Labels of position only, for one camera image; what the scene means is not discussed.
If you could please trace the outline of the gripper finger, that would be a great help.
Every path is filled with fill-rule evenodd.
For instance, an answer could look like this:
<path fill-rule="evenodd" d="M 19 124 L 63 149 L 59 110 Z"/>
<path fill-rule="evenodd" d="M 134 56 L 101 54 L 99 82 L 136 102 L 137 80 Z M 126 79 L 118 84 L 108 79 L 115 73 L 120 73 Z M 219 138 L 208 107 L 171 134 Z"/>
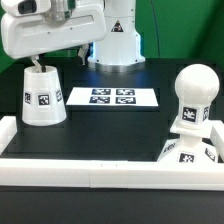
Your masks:
<path fill-rule="evenodd" d="M 80 64 L 85 65 L 86 64 L 86 56 L 89 51 L 89 45 L 83 44 L 78 51 L 78 58 L 80 59 Z"/>
<path fill-rule="evenodd" d="M 44 73 L 46 71 L 46 66 L 40 61 L 38 55 L 31 56 L 31 61 L 39 73 Z"/>

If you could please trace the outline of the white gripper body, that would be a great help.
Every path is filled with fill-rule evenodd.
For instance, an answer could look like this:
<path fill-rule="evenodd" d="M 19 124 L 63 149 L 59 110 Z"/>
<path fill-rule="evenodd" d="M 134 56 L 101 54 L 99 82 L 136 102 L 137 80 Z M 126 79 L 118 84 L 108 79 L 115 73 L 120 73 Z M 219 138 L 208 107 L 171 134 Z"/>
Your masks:
<path fill-rule="evenodd" d="M 0 0 L 1 36 L 13 59 L 79 46 L 106 34 L 104 0 Z"/>

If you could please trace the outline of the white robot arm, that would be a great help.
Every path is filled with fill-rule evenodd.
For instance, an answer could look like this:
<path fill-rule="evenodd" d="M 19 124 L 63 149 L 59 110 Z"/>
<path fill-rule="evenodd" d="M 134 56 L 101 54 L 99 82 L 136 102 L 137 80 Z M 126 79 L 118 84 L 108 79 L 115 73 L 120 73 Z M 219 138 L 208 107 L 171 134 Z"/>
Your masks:
<path fill-rule="evenodd" d="M 28 57 L 39 72 L 39 56 L 79 48 L 93 69 L 126 72 L 143 65 L 135 28 L 136 0 L 0 0 L 1 38 L 13 59 Z"/>

